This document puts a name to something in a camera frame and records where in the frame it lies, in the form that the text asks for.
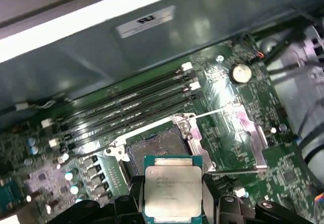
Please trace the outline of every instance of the white plastic part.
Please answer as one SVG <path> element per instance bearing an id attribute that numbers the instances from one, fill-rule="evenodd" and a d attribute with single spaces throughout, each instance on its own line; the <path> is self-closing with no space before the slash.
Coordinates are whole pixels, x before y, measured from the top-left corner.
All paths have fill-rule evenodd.
<path id="1" fill-rule="evenodd" d="M 183 71 L 187 71 L 187 70 L 192 69 L 192 63 L 191 62 L 187 62 L 187 63 L 182 64 L 181 65 L 181 69 Z"/>
<path id="2" fill-rule="evenodd" d="M 245 188 L 240 188 L 238 190 L 234 190 L 234 193 L 237 197 L 242 198 L 248 195 L 247 190 Z"/>
<path id="3" fill-rule="evenodd" d="M 193 82 L 193 83 L 191 83 L 191 84 L 189 85 L 189 88 L 190 88 L 191 91 L 194 91 L 194 90 L 200 88 L 200 84 L 199 84 L 198 81 L 195 81 L 195 82 Z"/>
<path id="4" fill-rule="evenodd" d="M 49 140 L 49 145 L 50 145 L 51 148 L 59 145 L 59 139 L 58 138 L 55 138 L 55 139 Z"/>
<path id="5" fill-rule="evenodd" d="M 49 119 L 44 119 L 44 120 L 42 120 L 42 121 L 41 121 L 41 124 L 42 124 L 42 128 L 44 129 L 44 128 L 47 128 L 47 127 L 53 125 L 54 122 L 53 122 L 52 119 L 49 118 Z"/>
<path id="6" fill-rule="evenodd" d="M 20 104 L 16 104 L 15 107 L 16 107 L 16 111 L 25 110 L 29 108 L 29 104 L 27 102 L 20 103 Z"/>

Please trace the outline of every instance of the screw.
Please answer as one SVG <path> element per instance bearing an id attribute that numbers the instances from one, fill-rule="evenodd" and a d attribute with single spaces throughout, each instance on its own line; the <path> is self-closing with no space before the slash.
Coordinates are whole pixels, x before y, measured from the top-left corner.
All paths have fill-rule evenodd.
<path id="1" fill-rule="evenodd" d="M 232 198 L 232 197 L 225 197 L 225 200 L 227 202 L 234 202 L 234 198 Z"/>
<path id="2" fill-rule="evenodd" d="M 188 126 L 187 126 L 187 124 L 186 124 L 185 122 L 181 122 L 181 123 L 179 124 L 179 127 L 180 127 L 182 130 L 188 129 Z"/>
<path id="3" fill-rule="evenodd" d="M 224 57 L 222 55 L 219 55 L 216 57 L 216 61 L 217 62 L 223 62 L 224 61 Z"/>
<path id="4" fill-rule="evenodd" d="M 262 205 L 265 207 L 265 208 L 272 208 L 273 206 L 267 202 L 263 202 Z"/>

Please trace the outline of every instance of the motherboard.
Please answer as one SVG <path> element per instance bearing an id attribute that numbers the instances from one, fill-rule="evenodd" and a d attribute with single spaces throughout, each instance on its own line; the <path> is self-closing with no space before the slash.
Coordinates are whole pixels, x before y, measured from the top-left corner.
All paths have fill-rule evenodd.
<path id="1" fill-rule="evenodd" d="M 46 223 L 78 201 L 105 205 L 128 193 L 146 155 L 202 155 L 223 194 L 324 223 L 285 109 L 254 56 L 225 41 L 6 129 L 0 217 L 32 204 L 35 222 Z"/>

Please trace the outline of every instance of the capacitor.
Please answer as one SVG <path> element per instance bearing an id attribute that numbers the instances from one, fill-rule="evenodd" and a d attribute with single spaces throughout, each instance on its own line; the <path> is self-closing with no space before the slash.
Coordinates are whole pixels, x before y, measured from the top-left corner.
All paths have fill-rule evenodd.
<path id="1" fill-rule="evenodd" d="M 50 203 L 46 204 L 45 208 L 46 208 L 47 213 L 50 214 L 52 212 L 53 208 L 58 205 L 58 203 L 60 203 L 60 201 L 53 200 Z"/>
<path id="2" fill-rule="evenodd" d="M 66 172 L 64 178 L 68 181 L 71 181 L 77 175 L 77 169 L 71 169 L 69 172 Z"/>
<path id="3" fill-rule="evenodd" d="M 229 78 L 234 83 L 247 83 L 252 78 L 252 70 L 244 64 L 236 64 L 229 72 Z"/>
<path id="4" fill-rule="evenodd" d="M 27 200 L 27 202 L 31 202 L 33 199 L 37 198 L 40 195 L 41 195 L 41 193 L 39 191 L 35 191 L 34 193 L 27 195 L 26 200 Z"/>
<path id="5" fill-rule="evenodd" d="M 270 135 L 277 133 L 277 129 L 275 127 L 267 128 L 263 130 L 263 133 L 266 137 L 269 137 Z"/>
<path id="6" fill-rule="evenodd" d="M 24 160 L 24 165 L 25 166 L 30 166 L 32 164 L 32 159 L 31 158 L 26 158 L 25 160 Z"/>
<path id="7" fill-rule="evenodd" d="M 280 130 L 281 132 L 285 132 L 285 131 L 288 130 L 288 127 L 287 127 L 285 124 L 280 124 L 280 125 L 279 125 L 279 130 Z"/>
<path id="8" fill-rule="evenodd" d="M 33 146 L 30 148 L 31 155 L 36 155 L 38 153 L 39 149 L 37 146 Z"/>
<path id="9" fill-rule="evenodd" d="M 83 183 L 82 182 L 77 182 L 74 185 L 71 186 L 70 192 L 74 195 L 78 194 L 80 189 L 82 188 Z"/>
<path id="10" fill-rule="evenodd" d="M 67 153 L 63 153 L 63 155 L 62 155 L 62 159 L 63 159 L 63 161 L 67 161 L 68 159 L 69 159 L 69 154 L 67 154 Z"/>
<path id="11" fill-rule="evenodd" d="M 86 200 L 87 198 L 88 198 L 87 195 L 85 195 L 85 194 L 80 194 L 80 195 L 77 197 L 75 203 L 78 203 L 78 202 L 80 202 L 80 201 Z"/>
<path id="12" fill-rule="evenodd" d="M 27 144 L 32 147 L 36 144 L 36 139 L 34 137 L 30 137 L 27 139 Z"/>

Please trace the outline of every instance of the electrolytic capacitor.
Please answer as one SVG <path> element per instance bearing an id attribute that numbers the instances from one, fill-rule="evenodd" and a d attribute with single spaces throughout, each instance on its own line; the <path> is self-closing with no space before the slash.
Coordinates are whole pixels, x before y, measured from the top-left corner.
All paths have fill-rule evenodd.
<path id="1" fill-rule="evenodd" d="M 30 166 L 32 164 L 32 159 L 31 158 L 26 158 L 25 160 L 24 160 L 24 165 L 25 166 Z"/>
<path id="2" fill-rule="evenodd" d="M 288 127 L 287 127 L 285 124 L 280 124 L 280 125 L 279 125 L 279 130 L 280 130 L 281 132 L 285 132 L 285 131 L 288 130 Z"/>
<path id="3" fill-rule="evenodd" d="M 37 198 L 40 195 L 41 195 L 41 193 L 39 191 L 35 191 L 34 193 L 27 195 L 26 200 L 27 200 L 27 202 L 31 202 L 32 200 L 34 200 L 35 198 Z"/>
<path id="4" fill-rule="evenodd" d="M 64 178 L 68 181 L 71 181 L 77 175 L 77 169 L 71 169 L 69 172 L 66 172 Z"/>
<path id="5" fill-rule="evenodd" d="M 83 183 L 82 182 L 77 182 L 74 185 L 71 186 L 70 192 L 74 195 L 78 194 L 80 189 L 82 188 Z"/>
<path id="6" fill-rule="evenodd" d="M 39 151 L 39 148 L 37 146 L 33 146 L 30 148 L 31 155 L 36 155 Z"/>
<path id="7" fill-rule="evenodd" d="M 45 208 L 46 208 L 47 213 L 50 214 L 52 212 L 53 208 L 58 205 L 58 203 L 60 203 L 60 201 L 53 200 L 50 203 L 46 204 Z"/>
<path id="8" fill-rule="evenodd" d="M 272 134 L 277 133 L 277 129 L 275 127 L 267 128 L 267 129 L 263 130 L 263 133 L 264 133 L 265 137 L 269 137 Z"/>
<path id="9" fill-rule="evenodd" d="M 34 137 L 30 137 L 27 139 L 28 146 L 32 147 L 36 144 L 36 139 Z"/>
<path id="10" fill-rule="evenodd" d="M 75 203 L 78 203 L 80 201 L 86 200 L 88 197 L 85 194 L 81 194 L 77 197 Z"/>

